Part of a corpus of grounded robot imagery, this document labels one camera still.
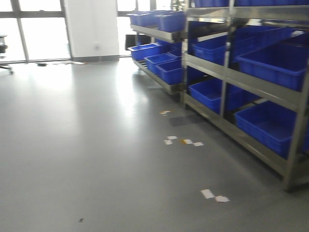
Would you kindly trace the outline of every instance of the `plastic storage bin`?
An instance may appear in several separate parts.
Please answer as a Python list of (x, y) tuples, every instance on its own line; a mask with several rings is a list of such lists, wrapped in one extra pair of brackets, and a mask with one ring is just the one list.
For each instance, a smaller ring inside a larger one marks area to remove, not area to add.
[(228, 6), (229, 0), (195, 0), (195, 7)]
[[(211, 62), (224, 65), (225, 45), (227, 36), (220, 36), (214, 39), (205, 40), (193, 45), (194, 54), (196, 57), (206, 59)], [(235, 57), (249, 51), (254, 50), (253, 37), (243, 35), (236, 35), (236, 45), (234, 49), (234, 62)]]
[(163, 40), (156, 39), (156, 42), (162, 46), (162, 52), (170, 52), (175, 50), (174, 44), (165, 42)]
[(158, 74), (158, 68), (157, 68), (158, 64), (163, 64), (175, 59), (176, 58), (174, 56), (166, 53), (145, 58), (148, 69), (152, 71), (154, 74)]
[(157, 24), (157, 19), (155, 17), (156, 15), (168, 14), (169, 12), (171, 11), (153, 10), (145, 12), (136, 12), (127, 15), (130, 16), (131, 24), (141, 27), (149, 27)]
[(243, 73), (300, 91), (308, 57), (309, 48), (281, 43), (237, 59)]
[(283, 43), (309, 46), (309, 33), (292, 37), (288, 40), (283, 41)]
[[(163, 63), (157, 66), (158, 67), (158, 75), (169, 85), (175, 85), (182, 82), (183, 79), (183, 70), (182, 70), (182, 62), (181, 60), (174, 60), (171, 62)], [(187, 69), (187, 82), (200, 79), (205, 75), (205, 73), (196, 70), (192, 67), (188, 67)]]
[(174, 50), (174, 51), (168, 52), (168, 54), (176, 57), (177, 59), (182, 59), (182, 51), (181, 50)]
[(162, 53), (162, 46), (155, 43), (129, 47), (128, 49), (131, 51), (132, 58), (135, 60), (143, 60), (145, 57)]
[(236, 0), (237, 6), (308, 5), (305, 0)]
[(292, 28), (274, 28), (263, 26), (250, 26), (237, 30), (242, 36), (253, 37), (256, 49), (276, 44), (282, 40), (290, 38), (294, 29)]
[(163, 63), (157, 66), (159, 77), (169, 85), (182, 82), (183, 69), (181, 60)]
[(183, 11), (157, 15), (158, 29), (166, 32), (175, 32), (184, 29), (185, 14)]
[[(217, 114), (220, 112), (222, 81), (217, 78), (189, 86), (191, 96)], [(227, 92), (227, 110), (239, 108), (259, 97), (236, 86)]]
[[(237, 126), (282, 156), (288, 157), (296, 113), (267, 101), (235, 114)], [(309, 149), (309, 127), (304, 141), (304, 150)]]

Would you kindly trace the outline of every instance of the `white wall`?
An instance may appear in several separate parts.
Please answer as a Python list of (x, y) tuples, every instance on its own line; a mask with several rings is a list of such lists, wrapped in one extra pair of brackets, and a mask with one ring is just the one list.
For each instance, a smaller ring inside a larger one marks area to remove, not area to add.
[(116, 0), (65, 0), (65, 5), (73, 57), (119, 55)]

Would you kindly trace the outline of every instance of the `chair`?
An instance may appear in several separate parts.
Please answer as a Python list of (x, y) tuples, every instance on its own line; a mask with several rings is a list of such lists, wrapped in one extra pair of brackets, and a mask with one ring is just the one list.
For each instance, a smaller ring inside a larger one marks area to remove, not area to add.
[[(4, 37), (6, 37), (6, 35), (0, 35), (0, 55), (5, 53), (5, 50), (8, 48), (8, 46), (5, 44), (4, 42)], [(13, 74), (13, 70), (12, 67), (9, 64), (1, 64), (0, 63), (0, 69), (7, 69), (10, 71), (10, 74)]]

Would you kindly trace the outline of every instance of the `epoxy floor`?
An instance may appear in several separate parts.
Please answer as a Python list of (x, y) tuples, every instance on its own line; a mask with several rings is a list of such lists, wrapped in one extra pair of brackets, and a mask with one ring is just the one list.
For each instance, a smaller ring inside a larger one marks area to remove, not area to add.
[(284, 192), (131, 59), (14, 68), (0, 71), (1, 232), (309, 231), (309, 188)]

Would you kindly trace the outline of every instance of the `shelf frame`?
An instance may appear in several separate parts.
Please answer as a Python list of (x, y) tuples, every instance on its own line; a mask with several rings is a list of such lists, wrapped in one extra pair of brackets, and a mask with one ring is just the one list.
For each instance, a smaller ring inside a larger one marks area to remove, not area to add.
[(171, 44), (181, 42), (183, 38), (182, 31), (165, 32), (162, 30), (158, 30), (158, 28), (155, 27), (141, 27), (133, 24), (131, 24), (131, 28), (137, 33), (145, 34), (147, 36), (157, 38)]
[(169, 95), (174, 95), (177, 93), (181, 93), (185, 86), (183, 83), (176, 84), (176, 85), (169, 85), (165, 81), (163, 81), (158, 75), (151, 72), (149, 69), (147, 69), (146, 61), (141, 60), (137, 61), (133, 59), (133, 62), (141, 69), (143, 70), (148, 76), (150, 76), (154, 81), (156, 81)]
[[(232, 69), (231, 58), (233, 57), (234, 38), (237, 27), (245, 25), (267, 25), (308, 29), (309, 6), (235, 7), (235, 0), (229, 0), (229, 3), (230, 7), (190, 8), (191, 0), (185, 0), (187, 15), (186, 34), (189, 34), (190, 31), (188, 21), (200, 21), (227, 23), (228, 35), (224, 66), (189, 55), (187, 51), (188, 44), (190, 43), (189, 39), (185, 40), (186, 46), (183, 46), (184, 70), (187, 69), (187, 66), (190, 66), (223, 81), (220, 114), (214, 113), (193, 99), (186, 93), (186, 89), (183, 91), (182, 100), (184, 105), (188, 105), (196, 110), (281, 174), (283, 177), (283, 188), (286, 191), (290, 191), (295, 187), (298, 178), (309, 175), (309, 160), (300, 161), (309, 117), (309, 61), (303, 89), (301, 92), (298, 92)], [(186, 76), (183, 77), (183, 82), (184, 85), (187, 83)], [(297, 113), (287, 160), (281, 158), (269, 148), (225, 120), (226, 90), (229, 84), (238, 86)]]

